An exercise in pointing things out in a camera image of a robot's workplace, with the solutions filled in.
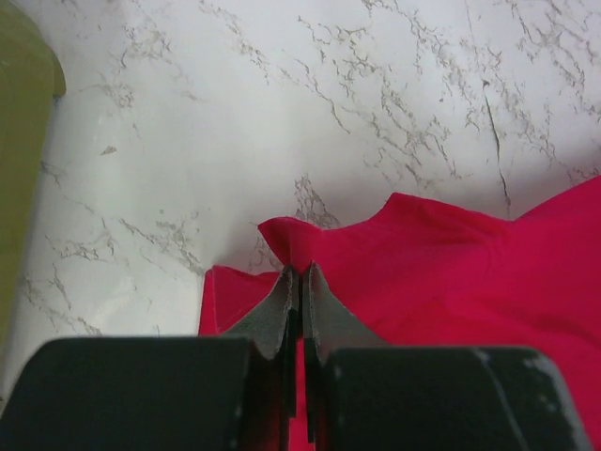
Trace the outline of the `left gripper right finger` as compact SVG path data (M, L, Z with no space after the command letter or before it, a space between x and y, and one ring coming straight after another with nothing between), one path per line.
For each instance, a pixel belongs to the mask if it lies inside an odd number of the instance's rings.
M307 439L317 450L590 450L558 367L525 347L395 346L301 279Z

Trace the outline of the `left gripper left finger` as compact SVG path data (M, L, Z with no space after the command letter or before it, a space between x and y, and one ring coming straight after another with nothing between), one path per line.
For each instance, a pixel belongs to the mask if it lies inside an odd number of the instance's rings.
M285 450L296 410L299 276L220 335L60 338L26 362L5 450Z

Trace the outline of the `red t shirt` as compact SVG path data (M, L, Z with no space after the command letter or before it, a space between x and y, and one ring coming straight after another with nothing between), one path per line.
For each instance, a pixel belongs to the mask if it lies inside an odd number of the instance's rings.
M559 368L593 448L600 446L600 181L514 221L393 194L372 218L324 230L291 217L259 226L281 261L252 275L206 275L199 332L220 335L272 289L299 276L296 410L285 450L307 439L301 279L316 264L336 298L395 346L525 347Z

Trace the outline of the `olive green plastic bin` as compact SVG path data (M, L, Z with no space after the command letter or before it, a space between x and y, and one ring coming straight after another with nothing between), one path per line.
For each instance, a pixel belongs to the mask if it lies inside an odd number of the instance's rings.
M37 25L1 3L1 339L8 334L41 153L62 67Z

